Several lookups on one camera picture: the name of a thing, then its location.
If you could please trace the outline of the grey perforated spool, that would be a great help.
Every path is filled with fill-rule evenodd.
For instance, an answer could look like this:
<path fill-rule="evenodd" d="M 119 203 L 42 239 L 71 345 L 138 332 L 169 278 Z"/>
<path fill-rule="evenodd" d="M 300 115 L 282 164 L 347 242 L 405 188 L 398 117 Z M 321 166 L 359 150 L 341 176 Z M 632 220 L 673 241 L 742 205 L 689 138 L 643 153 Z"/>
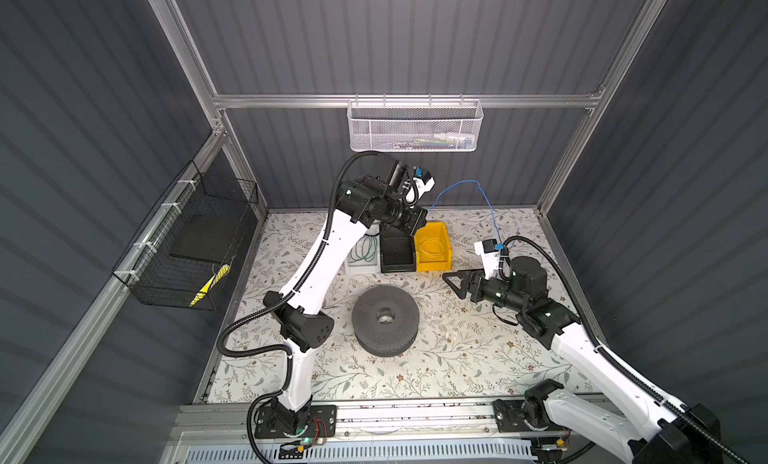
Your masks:
<path fill-rule="evenodd" d="M 352 325 L 360 346 L 377 357 L 395 357 L 415 342 L 420 323 L 416 300 L 389 285 L 372 287 L 357 299 Z"/>

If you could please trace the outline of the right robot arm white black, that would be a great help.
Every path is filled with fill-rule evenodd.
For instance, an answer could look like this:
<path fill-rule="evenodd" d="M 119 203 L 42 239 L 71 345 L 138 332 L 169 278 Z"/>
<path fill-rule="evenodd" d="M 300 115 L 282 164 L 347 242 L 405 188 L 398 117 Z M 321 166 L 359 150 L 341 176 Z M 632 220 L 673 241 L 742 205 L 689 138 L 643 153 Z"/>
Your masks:
<path fill-rule="evenodd" d="M 536 259 L 513 258 L 505 275 L 479 269 L 442 279 L 461 299 L 514 311 L 518 326 L 586 376 L 618 410 L 606 411 L 546 379 L 525 393 L 522 411 L 532 429 L 568 428 L 625 463 L 722 462 L 717 417 L 663 392 L 591 337 L 577 314 L 549 298 L 547 273 Z"/>

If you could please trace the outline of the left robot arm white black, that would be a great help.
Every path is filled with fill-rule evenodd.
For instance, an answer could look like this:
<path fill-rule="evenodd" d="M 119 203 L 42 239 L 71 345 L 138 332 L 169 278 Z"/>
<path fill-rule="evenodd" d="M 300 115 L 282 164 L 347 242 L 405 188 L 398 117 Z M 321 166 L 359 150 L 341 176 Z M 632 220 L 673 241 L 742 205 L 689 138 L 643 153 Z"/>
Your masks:
<path fill-rule="evenodd" d="M 374 151 L 350 158 L 335 178 L 325 223 L 309 254 L 265 301 L 288 348 L 285 385 L 270 399 L 270 410 L 288 433 L 300 434 L 310 419 L 316 350 L 334 327 L 322 305 L 337 272 L 374 224 L 414 236 L 426 224 L 427 210 L 418 202 L 434 185 L 428 170 Z"/>

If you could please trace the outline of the black plastic bin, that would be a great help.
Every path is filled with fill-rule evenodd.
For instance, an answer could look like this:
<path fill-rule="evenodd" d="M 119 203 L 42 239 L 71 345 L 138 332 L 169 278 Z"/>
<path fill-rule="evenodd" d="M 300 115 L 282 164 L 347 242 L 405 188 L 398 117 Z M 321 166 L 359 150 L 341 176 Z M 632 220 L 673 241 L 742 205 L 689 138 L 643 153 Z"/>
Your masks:
<path fill-rule="evenodd" d="M 380 267 L 382 273 L 409 273 L 416 271 L 416 251 L 412 236 L 394 228 L 379 236 Z"/>

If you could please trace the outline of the yellow plastic bin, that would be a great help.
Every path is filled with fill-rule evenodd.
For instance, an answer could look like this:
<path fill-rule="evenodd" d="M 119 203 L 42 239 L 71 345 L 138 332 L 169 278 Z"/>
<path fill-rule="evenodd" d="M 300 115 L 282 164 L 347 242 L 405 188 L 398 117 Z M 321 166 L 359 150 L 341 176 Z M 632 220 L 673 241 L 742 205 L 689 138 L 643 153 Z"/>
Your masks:
<path fill-rule="evenodd" d="M 414 236 L 417 272 L 449 272 L 453 251 L 444 222 L 428 222 Z"/>

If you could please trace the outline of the white plastic bin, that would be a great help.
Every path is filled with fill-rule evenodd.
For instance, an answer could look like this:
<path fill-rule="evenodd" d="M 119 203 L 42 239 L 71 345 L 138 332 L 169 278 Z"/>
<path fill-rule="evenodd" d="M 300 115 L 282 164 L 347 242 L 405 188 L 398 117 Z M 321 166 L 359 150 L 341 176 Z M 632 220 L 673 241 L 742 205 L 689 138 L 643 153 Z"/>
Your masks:
<path fill-rule="evenodd" d="M 348 275 L 375 274 L 380 270 L 380 247 L 377 235 L 364 235 L 352 248 L 344 262 Z"/>

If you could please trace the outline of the white vented strip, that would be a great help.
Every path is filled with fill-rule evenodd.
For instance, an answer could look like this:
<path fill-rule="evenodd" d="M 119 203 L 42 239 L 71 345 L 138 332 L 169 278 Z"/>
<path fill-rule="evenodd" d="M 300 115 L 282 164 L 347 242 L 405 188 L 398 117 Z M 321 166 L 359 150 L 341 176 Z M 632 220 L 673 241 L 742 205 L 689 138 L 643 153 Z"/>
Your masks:
<path fill-rule="evenodd" d="M 278 455 L 279 446 L 272 444 L 262 450 L 271 463 L 534 463 L 531 443 L 503 438 L 336 441 L 310 448 L 298 457 Z"/>

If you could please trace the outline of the yellow black item in basket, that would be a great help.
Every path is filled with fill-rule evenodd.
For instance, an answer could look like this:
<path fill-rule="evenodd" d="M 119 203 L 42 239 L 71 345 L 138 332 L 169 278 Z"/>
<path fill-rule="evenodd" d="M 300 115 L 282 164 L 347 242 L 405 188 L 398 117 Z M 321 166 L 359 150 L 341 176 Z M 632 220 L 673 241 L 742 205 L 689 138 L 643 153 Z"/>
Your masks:
<path fill-rule="evenodd" d="M 189 306 L 194 307 L 198 302 L 205 299 L 212 289 L 229 274 L 230 270 L 230 264 L 222 264 L 217 272 L 198 290 L 194 298 L 190 301 Z"/>

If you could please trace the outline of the black pad in basket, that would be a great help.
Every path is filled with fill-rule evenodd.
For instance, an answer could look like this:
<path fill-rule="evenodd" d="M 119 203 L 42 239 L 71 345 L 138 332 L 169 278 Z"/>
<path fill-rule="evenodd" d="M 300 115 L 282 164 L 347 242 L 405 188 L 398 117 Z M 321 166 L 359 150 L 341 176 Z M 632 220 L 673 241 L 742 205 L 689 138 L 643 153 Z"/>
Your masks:
<path fill-rule="evenodd" d="M 235 252 L 243 228 L 224 216 L 193 215 L 170 247 L 175 258 L 223 263 Z"/>

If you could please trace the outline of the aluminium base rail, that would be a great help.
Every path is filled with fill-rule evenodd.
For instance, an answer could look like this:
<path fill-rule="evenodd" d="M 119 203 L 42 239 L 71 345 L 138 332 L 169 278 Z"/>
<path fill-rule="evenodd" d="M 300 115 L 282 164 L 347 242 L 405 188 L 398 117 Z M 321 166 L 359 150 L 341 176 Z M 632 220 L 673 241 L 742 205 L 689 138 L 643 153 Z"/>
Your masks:
<path fill-rule="evenodd" d="M 355 440 L 368 437 L 395 439 L 479 438 L 484 435 L 510 438 L 554 438 L 592 435 L 602 440 L 641 438 L 639 431 L 602 394 L 580 394 L 576 403 L 585 412 L 580 418 L 564 405 L 548 413 L 547 428 L 525 421 L 523 396 L 484 396 L 404 400 L 318 402 L 298 431 L 286 429 L 269 408 L 257 411 L 252 425 L 257 441 L 308 438 Z"/>

